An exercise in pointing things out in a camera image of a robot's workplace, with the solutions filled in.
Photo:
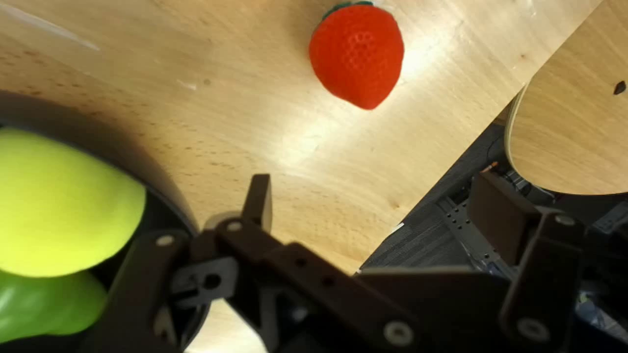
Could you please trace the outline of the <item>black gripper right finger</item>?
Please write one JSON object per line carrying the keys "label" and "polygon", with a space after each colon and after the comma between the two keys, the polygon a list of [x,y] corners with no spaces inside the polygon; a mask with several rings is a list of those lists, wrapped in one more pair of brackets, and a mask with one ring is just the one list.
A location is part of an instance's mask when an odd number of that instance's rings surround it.
{"label": "black gripper right finger", "polygon": [[520,262],[539,221],[535,205],[492,172],[474,176],[467,213],[506,264]]}

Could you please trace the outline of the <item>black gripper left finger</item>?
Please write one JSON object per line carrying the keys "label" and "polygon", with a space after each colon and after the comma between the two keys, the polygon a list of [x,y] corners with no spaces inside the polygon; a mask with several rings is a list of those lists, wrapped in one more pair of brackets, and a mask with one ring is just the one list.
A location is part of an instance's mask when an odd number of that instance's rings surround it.
{"label": "black gripper left finger", "polygon": [[253,174],[247,196],[243,202],[241,215],[261,229],[268,231],[272,225],[272,194],[270,194],[270,176]]}

